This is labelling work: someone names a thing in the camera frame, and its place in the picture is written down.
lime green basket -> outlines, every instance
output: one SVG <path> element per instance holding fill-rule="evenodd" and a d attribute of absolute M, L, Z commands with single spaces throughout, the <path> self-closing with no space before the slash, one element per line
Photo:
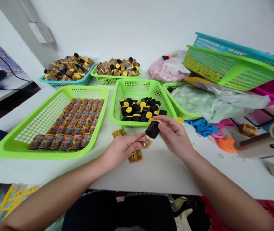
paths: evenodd
<path fill-rule="evenodd" d="M 261 61 L 187 46 L 184 66 L 218 85 L 248 91 L 274 79 L 274 67 Z"/>
<path fill-rule="evenodd" d="M 170 92 L 167 90 L 169 87 L 172 87 L 173 89 L 176 89 L 180 86 L 183 86 L 185 84 L 188 84 L 186 82 L 179 82 L 179 83 L 165 83 L 163 84 L 163 89 L 165 90 L 166 94 L 168 95 L 175 111 L 178 117 L 183 118 L 184 120 L 194 120 L 194 119 L 200 119 L 203 116 L 198 115 L 195 113 L 190 113 L 188 111 L 185 111 L 183 107 L 181 107 L 178 102 L 173 98 L 173 96 L 170 94 Z"/>
<path fill-rule="evenodd" d="M 29 150 L 36 134 L 46 134 L 65 106 L 73 98 L 104 99 L 103 108 L 89 144 L 80 151 Z M 25 118 L 0 141 L 0 157 L 13 159 L 76 159 L 87 154 L 94 146 L 103 122 L 109 98 L 109 89 L 93 86 L 65 86 L 55 91 L 45 102 Z"/>
<path fill-rule="evenodd" d="M 141 72 L 140 72 L 141 70 L 140 69 L 139 69 L 139 75 L 134 76 L 134 77 L 96 75 L 96 74 L 94 74 L 96 69 L 97 69 L 97 67 L 95 66 L 95 68 L 91 71 L 91 76 L 95 77 L 100 85 L 115 86 L 119 79 L 136 80 L 136 79 L 139 79 L 141 77 Z"/>
<path fill-rule="evenodd" d="M 167 115 L 177 120 L 177 115 L 172 104 L 163 90 L 161 84 L 156 80 L 132 80 L 128 78 L 118 80 L 114 95 L 111 101 L 109 117 L 111 121 L 122 127 L 147 128 L 149 122 L 122 121 L 123 115 L 120 110 L 120 100 L 130 97 L 131 99 L 141 100 L 145 97 L 153 97 L 160 101 L 161 110 L 167 111 Z"/>

white wall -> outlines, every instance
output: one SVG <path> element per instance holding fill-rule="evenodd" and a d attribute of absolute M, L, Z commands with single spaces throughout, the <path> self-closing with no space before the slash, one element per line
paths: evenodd
<path fill-rule="evenodd" d="M 273 0 L 31 0 L 61 57 L 137 59 L 145 68 L 187 50 L 196 31 L 274 53 Z"/>
<path fill-rule="evenodd" d="M 52 61 L 59 59 L 53 44 L 40 43 L 35 37 L 28 25 L 31 20 L 19 0 L 0 0 L 0 10 L 45 68 Z"/>
<path fill-rule="evenodd" d="M 40 87 L 50 88 L 48 84 L 40 83 L 44 67 L 29 49 L 21 36 L 0 10 L 0 46 L 14 59 L 14 61 Z"/>

plastic bag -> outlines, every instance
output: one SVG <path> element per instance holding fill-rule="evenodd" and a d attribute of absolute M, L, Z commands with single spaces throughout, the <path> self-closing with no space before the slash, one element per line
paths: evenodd
<path fill-rule="evenodd" d="M 190 71 L 183 65 L 187 51 L 175 51 L 171 59 L 157 59 L 149 68 L 150 79 L 163 82 L 181 82 Z"/>
<path fill-rule="evenodd" d="M 252 109 L 262 109 L 270 102 L 269 96 L 219 96 L 189 84 L 176 88 L 171 95 L 184 110 L 202 115 L 209 123 L 245 116 Z"/>

teal plastic basket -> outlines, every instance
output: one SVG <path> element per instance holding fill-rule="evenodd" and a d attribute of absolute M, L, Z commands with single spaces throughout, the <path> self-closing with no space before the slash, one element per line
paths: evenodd
<path fill-rule="evenodd" d="M 52 86 L 54 89 L 58 90 L 61 87 L 64 86 L 71 86 L 71 85 L 79 85 L 79 86 L 87 86 L 89 85 L 92 76 L 90 75 L 92 69 L 96 66 L 95 63 L 92 64 L 90 70 L 88 73 L 83 77 L 81 80 L 76 81 L 53 81 L 53 80 L 46 80 L 45 75 L 42 75 L 41 78 L 39 78 L 40 82 L 48 83 L 50 86 Z"/>
<path fill-rule="evenodd" d="M 264 62 L 274 67 L 274 55 L 199 32 L 196 32 L 195 34 L 198 35 L 194 43 L 194 46 L 196 47 L 202 47 L 219 52 L 244 56 L 246 58 L 251 58 Z"/>

table surface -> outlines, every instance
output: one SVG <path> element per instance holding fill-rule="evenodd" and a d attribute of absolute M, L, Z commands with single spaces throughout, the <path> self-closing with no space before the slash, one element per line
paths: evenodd
<path fill-rule="evenodd" d="M 23 78 L 23 79 L 27 79 L 30 82 L 33 82 L 33 80 L 30 79 L 29 76 L 26 74 L 18 74 L 17 76 L 20 78 Z M 27 85 L 29 85 L 29 83 L 27 81 L 16 78 L 12 73 L 9 73 L 7 77 L 2 79 L 0 81 L 0 84 L 4 85 L 4 87 L 6 89 L 24 88 Z M 17 90 L 14 90 L 14 91 L 0 90 L 0 101 L 9 97 L 10 95 L 14 94 L 15 92 L 17 92 Z"/>
<path fill-rule="evenodd" d="M 98 85 L 95 79 L 90 84 Z M 110 96 L 106 114 L 96 144 L 89 153 L 81 158 L 71 160 L 0 158 L 0 183 L 44 185 L 64 172 L 101 155 L 113 140 L 111 133 L 120 128 L 109 119 L 114 87 L 107 87 L 110 89 Z M 0 129 L 7 132 L 11 131 L 52 93 L 47 89 L 42 89 L 36 93 L 1 118 Z M 239 157 L 237 154 L 224 152 L 215 141 L 199 137 L 193 127 L 187 123 L 182 125 L 186 128 L 194 148 L 217 169 L 253 198 L 274 200 L 274 177 L 266 167 L 269 163 L 274 164 L 274 157 L 247 159 Z M 144 129 L 125 128 L 125 131 L 128 135 L 133 135 L 144 131 Z M 236 128 L 225 133 L 228 134 L 228 132 L 230 135 L 237 134 Z M 125 161 L 118 168 L 94 182 L 90 188 L 202 195 L 185 165 L 167 149 L 160 137 L 154 139 L 153 144 L 148 149 L 142 150 L 142 154 L 144 159 L 141 162 L 129 164 L 128 160 Z"/>

